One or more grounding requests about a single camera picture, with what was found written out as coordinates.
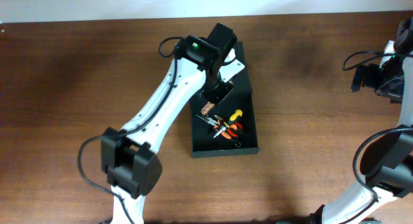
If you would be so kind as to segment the orange socket rail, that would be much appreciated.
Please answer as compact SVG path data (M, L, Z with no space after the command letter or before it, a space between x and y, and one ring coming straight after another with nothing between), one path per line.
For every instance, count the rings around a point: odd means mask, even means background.
M208 113L215 107L215 104L211 103L211 102L207 102L203 108L201 109L201 115L202 116L207 116Z

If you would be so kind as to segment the small orange pliers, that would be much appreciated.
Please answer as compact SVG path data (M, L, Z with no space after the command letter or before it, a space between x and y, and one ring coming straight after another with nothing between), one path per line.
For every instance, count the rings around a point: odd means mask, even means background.
M237 139L243 135L243 126L242 124L235 122L229 127L225 125L224 119L219 115L214 115L217 119L218 125L214 127L216 133L214 137L223 136L226 139Z

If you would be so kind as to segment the orange black long-nose pliers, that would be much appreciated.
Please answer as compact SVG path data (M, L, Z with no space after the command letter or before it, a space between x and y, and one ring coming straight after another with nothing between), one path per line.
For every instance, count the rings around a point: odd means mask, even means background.
M209 125L216 127L218 125L217 119L216 118L212 118L212 117L208 117L208 116L200 116L200 115L196 115L197 117L199 117L200 119L202 119L203 121L205 121L206 123L208 123Z

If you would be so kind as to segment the yellow black screwdriver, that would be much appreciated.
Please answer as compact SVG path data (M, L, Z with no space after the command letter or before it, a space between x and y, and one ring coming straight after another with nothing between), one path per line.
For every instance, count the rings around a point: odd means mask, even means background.
M243 111L240 109L235 110L235 112L225 121L221 121L221 125L218 128L218 131L215 133L214 138L218 137L223 132L226 132L231 125L239 121L243 115Z

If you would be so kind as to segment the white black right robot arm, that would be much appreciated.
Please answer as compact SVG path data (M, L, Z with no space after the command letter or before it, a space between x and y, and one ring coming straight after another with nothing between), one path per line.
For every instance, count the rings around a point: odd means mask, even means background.
M398 125L368 137L352 160L355 182L335 201L320 206L307 223L368 223L383 205L412 193L412 19L399 23L396 38L384 51L372 52L351 68L351 89L374 90L375 95L401 104Z

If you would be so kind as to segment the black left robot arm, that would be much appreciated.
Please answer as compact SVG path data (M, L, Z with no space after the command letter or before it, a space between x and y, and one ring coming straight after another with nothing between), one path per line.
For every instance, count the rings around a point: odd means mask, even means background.
M230 79L244 68L234 52L237 36L221 23L208 37L187 36L174 47L165 78L145 106L121 130L101 137L101 168L114 197L111 223L142 223L146 195L162 173L157 153L168 129L195 95L218 105Z

